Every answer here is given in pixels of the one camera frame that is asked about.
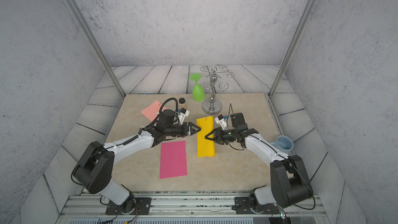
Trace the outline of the magenta paper sheet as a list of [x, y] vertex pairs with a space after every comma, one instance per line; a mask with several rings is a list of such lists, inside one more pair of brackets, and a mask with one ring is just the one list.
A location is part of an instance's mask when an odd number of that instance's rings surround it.
[[186, 175], [188, 175], [186, 141], [162, 143], [160, 179]]

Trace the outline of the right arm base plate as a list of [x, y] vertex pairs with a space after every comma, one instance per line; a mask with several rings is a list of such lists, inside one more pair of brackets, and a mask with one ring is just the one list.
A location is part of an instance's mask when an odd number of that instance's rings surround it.
[[279, 208], [275, 204], [260, 205], [250, 197], [235, 197], [234, 205], [231, 209], [236, 214], [259, 214], [259, 215], [273, 215], [279, 213]]

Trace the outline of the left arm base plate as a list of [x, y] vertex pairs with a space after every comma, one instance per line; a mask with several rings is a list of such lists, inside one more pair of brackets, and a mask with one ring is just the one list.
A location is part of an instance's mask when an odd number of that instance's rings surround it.
[[110, 201], [107, 204], [106, 215], [148, 215], [151, 207], [152, 198], [138, 197], [128, 198], [121, 205]]

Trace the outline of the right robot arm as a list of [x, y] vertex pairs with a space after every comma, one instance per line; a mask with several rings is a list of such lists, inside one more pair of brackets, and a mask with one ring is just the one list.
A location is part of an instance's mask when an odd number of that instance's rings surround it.
[[240, 143], [244, 149], [254, 152], [269, 165], [271, 184], [250, 192], [248, 201], [253, 212], [260, 213], [272, 204], [286, 208], [314, 199], [314, 191], [300, 156], [283, 152], [281, 148], [266, 141], [256, 129], [248, 128], [242, 113], [233, 114], [231, 121], [232, 128], [227, 129], [225, 118], [217, 118], [216, 122], [220, 126], [204, 138], [220, 145]]

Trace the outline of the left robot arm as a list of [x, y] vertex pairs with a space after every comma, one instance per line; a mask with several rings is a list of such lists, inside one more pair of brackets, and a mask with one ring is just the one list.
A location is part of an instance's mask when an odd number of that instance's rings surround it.
[[159, 145], [168, 137], [184, 138], [201, 131], [200, 127], [184, 119], [184, 112], [163, 110], [154, 122], [140, 128], [133, 136], [106, 144], [92, 142], [72, 170], [72, 181], [118, 206], [133, 203], [133, 193], [112, 179], [113, 166], [136, 152]]

